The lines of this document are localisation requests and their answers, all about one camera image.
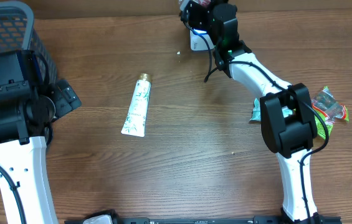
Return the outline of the green chip bag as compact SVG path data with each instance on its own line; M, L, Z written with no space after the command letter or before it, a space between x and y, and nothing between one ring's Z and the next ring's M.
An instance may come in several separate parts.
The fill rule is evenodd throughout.
M328 86L312 98L312 106L326 124L328 134L331 134L337 119L350 121L347 107L335 100Z

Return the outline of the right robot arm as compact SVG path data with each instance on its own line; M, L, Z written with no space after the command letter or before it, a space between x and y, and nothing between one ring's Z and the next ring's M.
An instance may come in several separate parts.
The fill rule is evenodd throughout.
M283 185L282 222L324 223L313 201L310 158L319 114L308 88L292 85L263 66L240 39L237 6L228 1L180 1L183 24L199 36L209 63L243 84L260 103L265 145L277 156Z

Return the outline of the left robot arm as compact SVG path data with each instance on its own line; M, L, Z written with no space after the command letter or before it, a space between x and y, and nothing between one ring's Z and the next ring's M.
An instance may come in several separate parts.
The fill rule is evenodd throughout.
M46 151L52 123L81 107L66 80L41 74L32 50L0 53L0 191L8 223L57 223Z

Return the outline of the cup noodles container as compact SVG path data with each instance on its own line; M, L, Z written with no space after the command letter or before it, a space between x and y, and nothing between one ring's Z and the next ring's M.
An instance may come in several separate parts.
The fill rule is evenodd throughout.
M204 7L208 7L208 5L210 5L210 3L211 3L211 0L192 0L192 1L194 1Z

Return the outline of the teal snack packet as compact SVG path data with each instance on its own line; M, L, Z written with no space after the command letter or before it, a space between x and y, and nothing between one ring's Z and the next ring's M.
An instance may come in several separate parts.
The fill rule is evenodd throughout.
M282 113L285 118L292 115L293 112L294 110L290 110L287 107L282 108ZM257 98L254 100L254 108L252 110L252 117L250 121L261 122L260 102Z

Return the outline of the white tube with gold cap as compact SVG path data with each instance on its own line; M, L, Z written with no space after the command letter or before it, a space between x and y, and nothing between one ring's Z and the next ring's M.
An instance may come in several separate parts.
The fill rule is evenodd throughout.
M146 117L151 91L151 76L141 73L136 81L128 114L121 133L143 138L145 136Z

